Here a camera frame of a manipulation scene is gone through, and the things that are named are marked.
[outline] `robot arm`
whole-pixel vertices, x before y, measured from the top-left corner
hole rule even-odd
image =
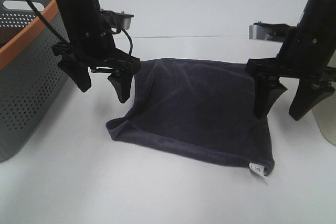
[[[70,43],[64,41],[53,46],[54,53],[62,55],[58,67],[83,92],[91,87],[88,68],[91,72],[109,73],[108,80],[120,102],[125,102],[130,95],[132,77],[140,69],[140,60],[131,56],[132,50],[125,53],[116,48],[113,34],[125,32],[123,21],[132,15],[104,11],[99,0],[56,2],[70,40]]]
[[[297,27],[261,25],[279,34],[286,30],[286,37],[276,58],[248,61],[246,71],[255,79],[254,114],[260,119],[266,117],[287,90],[279,82],[280,77],[298,78],[289,114],[299,120],[335,92],[331,82],[336,81],[336,69],[327,65],[336,49],[336,0],[308,0]]]

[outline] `white table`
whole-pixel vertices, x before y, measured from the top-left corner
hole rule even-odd
[[[229,1],[229,9],[222,0],[188,0],[189,7],[176,0],[166,8],[148,1],[115,2],[136,14],[135,56],[244,63],[274,57],[281,46],[248,40],[247,26],[258,19],[295,24],[306,0],[260,0],[260,9],[249,8],[251,0]],[[101,2],[117,10],[112,0]],[[196,24],[210,7],[220,15]],[[175,38],[144,38],[155,36]],[[126,39],[116,43],[128,48]],[[335,223],[336,147],[311,112],[299,122],[288,115],[296,80],[281,80],[289,90],[269,113],[275,168],[266,183],[246,168],[111,141],[104,125],[132,99],[119,104],[106,77],[92,74],[85,94],[68,81],[27,144],[0,163],[0,223]]]

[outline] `laundry basket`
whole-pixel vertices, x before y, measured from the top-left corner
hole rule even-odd
[[[51,49],[57,38],[31,10],[8,9],[5,1],[23,0],[0,0],[0,38],[21,30],[0,48],[0,161],[23,146],[67,79]],[[32,1],[67,38],[56,1]]]

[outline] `white tag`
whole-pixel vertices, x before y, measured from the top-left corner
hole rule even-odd
[[[254,163],[250,163],[250,169],[262,177],[264,180],[267,180],[264,174],[265,167],[263,165],[258,165]]]

